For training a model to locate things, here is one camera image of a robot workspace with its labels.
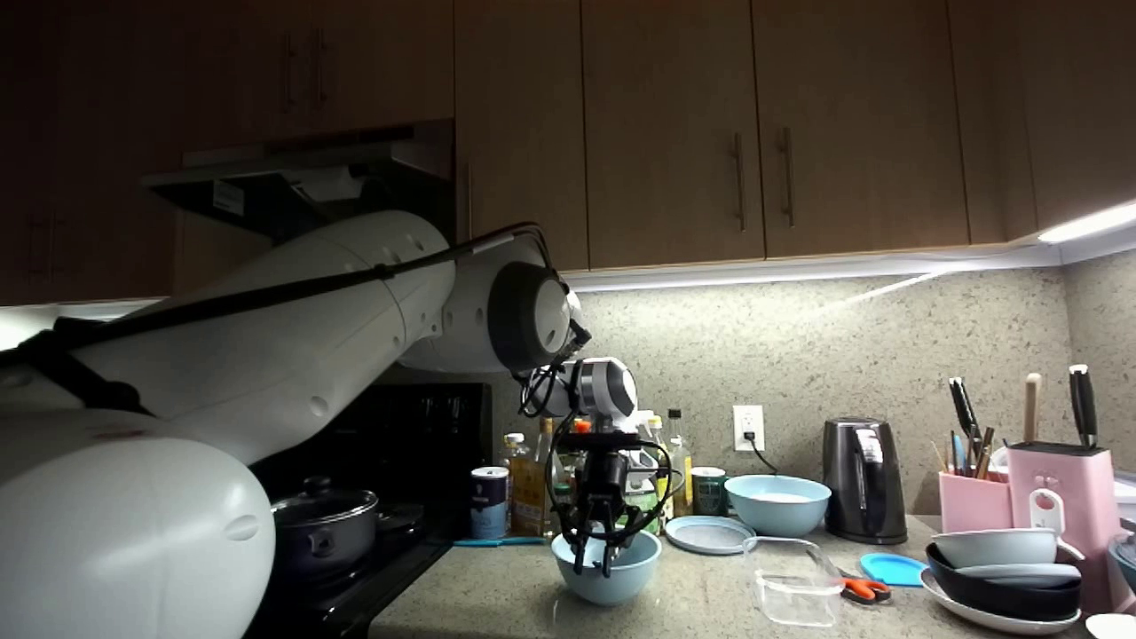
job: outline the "range hood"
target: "range hood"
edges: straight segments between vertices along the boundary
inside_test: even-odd
[[[144,185],[270,243],[341,216],[411,210],[454,243],[451,122],[189,153]]]

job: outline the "blue bowl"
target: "blue bowl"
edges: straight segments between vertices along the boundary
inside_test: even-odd
[[[611,574],[605,574],[597,564],[605,560],[605,541],[588,541],[581,546],[581,564],[574,573],[574,553],[566,536],[553,541],[553,556],[562,567],[566,587],[597,606],[618,606],[635,601],[650,574],[659,564],[659,541],[655,534],[635,534],[624,549],[611,556]]]
[[[759,536],[810,536],[832,491],[803,476],[732,476],[723,494],[736,515]]]

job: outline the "stove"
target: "stove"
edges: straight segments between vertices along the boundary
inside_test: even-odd
[[[331,476],[379,499],[372,549],[320,581],[270,579],[248,639],[362,639],[368,620],[410,588],[458,536],[469,536],[469,469],[488,464],[488,385],[378,385],[320,437],[252,472],[274,502]]]

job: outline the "cooking pot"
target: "cooking pot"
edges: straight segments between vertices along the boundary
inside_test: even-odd
[[[351,573],[378,545],[378,507],[372,491],[338,491],[328,476],[309,476],[301,494],[274,504],[274,579],[309,587]]]

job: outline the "kettle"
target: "kettle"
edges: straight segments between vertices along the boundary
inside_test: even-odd
[[[823,424],[829,534],[895,546],[909,541],[893,426],[882,419]]]

